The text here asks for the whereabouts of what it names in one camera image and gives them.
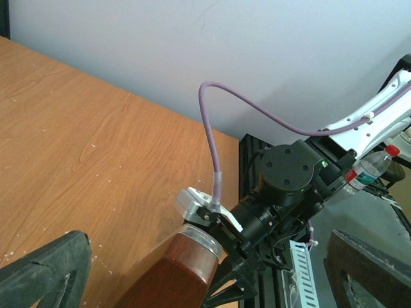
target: gray floor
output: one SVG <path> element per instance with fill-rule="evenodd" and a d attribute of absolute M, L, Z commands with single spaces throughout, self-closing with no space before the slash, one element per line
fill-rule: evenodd
<path fill-rule="evenodd" d="M 345 230 L 375 248 L 411 265 L 411 240 L 391 205 L 367 192 L 345 187 L 313 219 L 315 239 L 311 251 L 315 286 L 321 308 L 337 307 L 328 284 L 323 260 L 333 229 Z"/>

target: red bottle cap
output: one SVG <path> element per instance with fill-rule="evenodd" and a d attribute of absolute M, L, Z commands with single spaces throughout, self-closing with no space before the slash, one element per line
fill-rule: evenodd
<path fill-rule="evenodd" d="M 391 155 L 392 157 L 395 157 L 399 154 L 399 150 L 396 146 L 393 146 L 392 144 L 390 144 L 389 146 L 385 147 L 385 151 L 387 151 L 387 153 L 389 155 Z"/>

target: wooden table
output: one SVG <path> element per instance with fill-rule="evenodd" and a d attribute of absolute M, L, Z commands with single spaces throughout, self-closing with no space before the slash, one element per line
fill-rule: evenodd
<path fill-rule="evenodd" d="M 181 225 L 180 189 L 211 192 L 200 123 L 3 38 L 0 121 L 0 267 L 82 230 L 97 256 L 84 307 L 110 307 L 127 270 Z M 214 137 L 230 209 L 238 141 Z"/>

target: white wall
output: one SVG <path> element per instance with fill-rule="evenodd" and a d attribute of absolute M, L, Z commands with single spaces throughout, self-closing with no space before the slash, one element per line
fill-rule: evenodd
<path fill-rule="evenodd" d="M 12 0 L 12 39 L 194 119 L 222 81 L 315 130 L 379 89 L 411 53 L 411 1 Z M 293 133 L 216 89 L 213 127 L 291 142 Z"/>

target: plastic bottle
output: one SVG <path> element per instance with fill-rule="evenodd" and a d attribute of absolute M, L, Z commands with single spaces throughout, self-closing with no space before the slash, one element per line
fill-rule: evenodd
<path fill-rule="evenodd" d="M 386 172 L 391 164 L 391 159 L 398 154 L 398 148 L 389 145 L 383 151 L 364 157 L 345 175 L 347 183 L 357 191 L 362 190 Z"/>

